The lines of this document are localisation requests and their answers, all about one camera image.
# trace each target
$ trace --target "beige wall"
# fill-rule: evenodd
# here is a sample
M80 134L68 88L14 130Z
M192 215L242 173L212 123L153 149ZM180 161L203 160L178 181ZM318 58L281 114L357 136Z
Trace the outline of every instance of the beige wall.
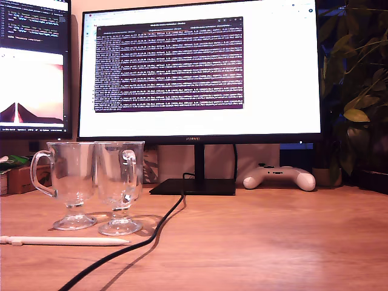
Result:
M82 13L84 11L146 7L155 5L183 4L195 0L72 0L72 123L73 140L77 136L79 104L79 60L81 50ZM28 141L0 141L0 156L8 154L30 155ZM161 181L166 178L180 178L183 172L194 169L193 146L164 145L159 147L159 174ZM238 181L259 162L273 166L279 164L278 144L238 145ZM231 145L206 146L206 176L208 178L233 177L233 147Z

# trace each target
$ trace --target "stylus pen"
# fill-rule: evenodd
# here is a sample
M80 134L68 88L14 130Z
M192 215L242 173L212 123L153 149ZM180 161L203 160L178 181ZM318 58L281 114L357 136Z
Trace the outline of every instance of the stylus pen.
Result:
M46 244L60 246L120 246L127 244L121 238L72 238L72 237L49 237L49 236L6 236L0 237L1 244L21 246L23 244Z

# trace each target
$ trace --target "white game controller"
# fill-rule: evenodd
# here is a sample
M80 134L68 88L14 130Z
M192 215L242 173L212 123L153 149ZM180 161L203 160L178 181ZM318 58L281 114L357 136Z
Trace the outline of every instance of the white game controller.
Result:
M254 189L265 179L281 179L293 181L300 189L312 191L315 188L315 178L309 172L294 167L262 166L250 171L244 181L246 189Z

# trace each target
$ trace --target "wooden desk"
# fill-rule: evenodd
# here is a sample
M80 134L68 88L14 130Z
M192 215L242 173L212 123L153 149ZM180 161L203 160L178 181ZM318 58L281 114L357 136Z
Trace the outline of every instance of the wooden desk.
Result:
M150 196L133 207L147 239L177 196ZM341 187L238 189L236 196L188 196L159 239L93 271L72 290L388 290L388 196ZM109 208L85 204L99 223ZM98 225L52 230L65 213L38 191L1 198L3 235L100 236ZM58 290L122 247L1 246L1 290Z

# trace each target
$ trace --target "monitor base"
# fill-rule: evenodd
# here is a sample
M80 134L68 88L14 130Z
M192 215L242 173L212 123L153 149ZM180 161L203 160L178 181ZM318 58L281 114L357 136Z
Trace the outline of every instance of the monitor base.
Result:
M233 179L167 179L154 189L151 195L217 195L234 196L236 184Z

